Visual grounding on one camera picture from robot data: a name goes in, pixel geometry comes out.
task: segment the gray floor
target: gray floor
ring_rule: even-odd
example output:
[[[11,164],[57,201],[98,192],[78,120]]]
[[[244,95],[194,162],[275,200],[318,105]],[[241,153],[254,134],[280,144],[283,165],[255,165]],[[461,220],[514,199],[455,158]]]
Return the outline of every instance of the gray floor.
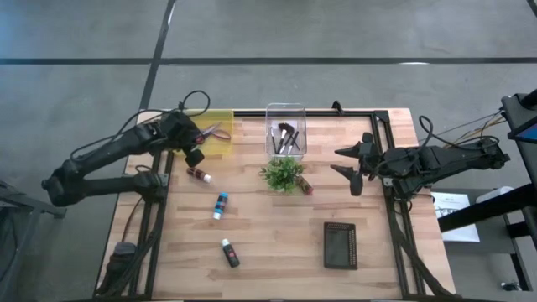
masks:
[[[0,0],[0,58],[149,58],[166,3]],[[525,0],[184,0],[175,5],[163,57],[535,56],[536,29]],[[0,179],[46,200],[40,181],[72,149],[114,133],[138,110],[148,71],[148,65],[0,65]],[[496,112],[502,96],[537,88],[536,78],[537,65],[509,64],[161,66],[149,107],[175,107],[194,89],[207,91],[214,108],[328,107],[339,100],[345,107],[410,107],[416,122],[427,115],[439,132]],[[502,124],[488,132],[511,154],[506,167],[467,172],[438,186],[527,183],[507,131]],[[95,177],[118,176],[124,164]],[[19,280],[22,299],[91,296],[114,201],[88,198],[63,221],[43,217]],[[521,244],[535,276],[536,252]],[[498,283],[514,276],[504,256],[449,258],[459,294],[510,301],[537,296],[500,290]]]

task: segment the small green plant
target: small green plant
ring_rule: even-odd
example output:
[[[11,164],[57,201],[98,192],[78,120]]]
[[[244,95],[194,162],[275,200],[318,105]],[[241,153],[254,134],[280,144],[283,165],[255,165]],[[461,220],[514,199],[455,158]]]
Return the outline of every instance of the small green plant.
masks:
[[[268,167],[261,168],[259,172],[268,186],[278,192],[290,193],[295,187],[295,178],[304,172],[304,167],[293,158],[272,159]]]

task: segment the wooden table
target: wooden table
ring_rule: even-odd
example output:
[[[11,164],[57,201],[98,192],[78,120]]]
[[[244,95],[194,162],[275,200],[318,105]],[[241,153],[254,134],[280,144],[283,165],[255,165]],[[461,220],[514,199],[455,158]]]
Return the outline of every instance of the wooden table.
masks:
[[[388,110],[396,145],[417,145],[410,110]],[[152,116],[144,113],[141,120]],[[188,176],[186,163],[176,158],[154,299],[400,298],[380,180],[364,181],[362,196],[353,197],[348,181],[329,167],[356,167],[355,159],[338,156],[334,150],[354,145],[364,132],[371,132],[367,118],[308,117],[308,154],[302,164],[304,177],[315,188],[313,196],[300,192],[276,194],[258,176],[269,161],[264,151],[263,117],[236,117],[232,153],[209,156],[198,165],[212,175],[211,185]],[[126,173],[135,174],[135,165],[150,166],[151,162],[148,154],[130,156]],[[215,221],[211,217],[221,191],[229,194],[229,203],[222,219]],[[121,240],[138,198],[134,193],[120,195],[103,267],[116,242]],[[130,227],[130,242],[138,238],[141,208]],[[411,218],[420,256],[442,285],[455,292],[430,198],[414,200]],[[323,267],[324,221],[356,224],[358,270]],[[241,261],[238,268],[229,268],[220,246],[223,238],[229,239],[235,248]],[[141,284],[146,278],[148,259]],[[413,288],[408,259],[405,267]]]

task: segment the black tray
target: black tray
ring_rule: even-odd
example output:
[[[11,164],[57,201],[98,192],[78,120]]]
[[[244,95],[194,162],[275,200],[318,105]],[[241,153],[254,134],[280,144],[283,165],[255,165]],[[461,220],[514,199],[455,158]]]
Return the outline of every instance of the black tray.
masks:
[[[325,222],[325,268],[358,269],[356,227],[351,223]]]

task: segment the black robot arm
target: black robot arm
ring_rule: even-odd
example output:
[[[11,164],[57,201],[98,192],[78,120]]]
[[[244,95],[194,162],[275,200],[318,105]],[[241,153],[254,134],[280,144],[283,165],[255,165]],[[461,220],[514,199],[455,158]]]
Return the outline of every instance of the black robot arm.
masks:
[[[385,185],[393,187],[395,198],[409,200],[424,186],[438,180],[469,169],[500,169],[509,161],[509,156],[490,138],[452,148],[392,148],[384,154],[378,154],[377,150],[371,133],[364,133],[360,143],[336,151],[359,160],[358,171],[331,165],[351,181],[352,195],[362,193],[363,176],[368,176],[369,180],[378,176]]]
[[[204,156],[197,149],[197,126],[179,110],[166,112],[159,121],[138,124],[123,132],[116,140],[89,153],[67,159],[41,186],[47,190],[55,206],[73,205],[86,196],[135,191],[143,197],[163,197],[167,184],[163,175],[150,171],[105,180],[84,180],[91,172],[132,154],[159,153],[165,149],[181,149],[185,161],[196,166]]]

